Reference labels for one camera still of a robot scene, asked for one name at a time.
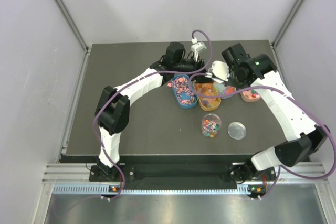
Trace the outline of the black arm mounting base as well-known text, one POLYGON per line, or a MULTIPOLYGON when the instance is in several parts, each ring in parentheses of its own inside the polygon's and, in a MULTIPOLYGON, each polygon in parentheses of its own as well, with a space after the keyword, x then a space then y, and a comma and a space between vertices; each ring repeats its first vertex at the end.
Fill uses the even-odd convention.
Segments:
POLYGON ((241 182, 243 180, 270 182, 276 178, 273 168, 269 168, 254 177, 248 177, 241 164, 230 163, 128 163, 120 164, 119 168, 128 182, 140 181, 145 178, 219 178, 224 182, 241 182))

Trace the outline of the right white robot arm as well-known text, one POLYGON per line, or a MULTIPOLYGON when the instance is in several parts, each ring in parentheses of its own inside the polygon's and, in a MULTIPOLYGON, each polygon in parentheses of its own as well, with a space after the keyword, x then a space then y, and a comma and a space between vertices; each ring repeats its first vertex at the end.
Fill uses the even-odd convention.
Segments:
POLYGON ((248 178, 256 180, 265 170, 275 166, 289 169, 314 154, 326 140, 332 140, 329 129, 292 97, 276 65, 266 54, 252 58, 238 43, 224 50, 222 56, 229 69, 229 85, 240 92, 249 88, 256 90, 277 119, 286 139, 245 162, 248 178))

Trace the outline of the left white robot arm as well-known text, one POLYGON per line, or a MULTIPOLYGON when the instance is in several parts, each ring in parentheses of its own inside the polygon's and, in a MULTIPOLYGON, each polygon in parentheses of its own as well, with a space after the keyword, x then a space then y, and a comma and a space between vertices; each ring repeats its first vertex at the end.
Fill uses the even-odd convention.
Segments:
POLYGON ((129 122, 131 105, 151 90, 169 82, 177 73, 191 75, 204 71, 205 63, 199 54, 205 49, 203 42, 193 39, 191 57, 185 58, 184 45, 172 42, 160 60, 151 64, 144 73, 124 85, 103 89, 93 122, 100 132, 101 151, 97 166, 103 177, 114 180, 119 174, 115 163, 120 159, 120 136, 129 122))

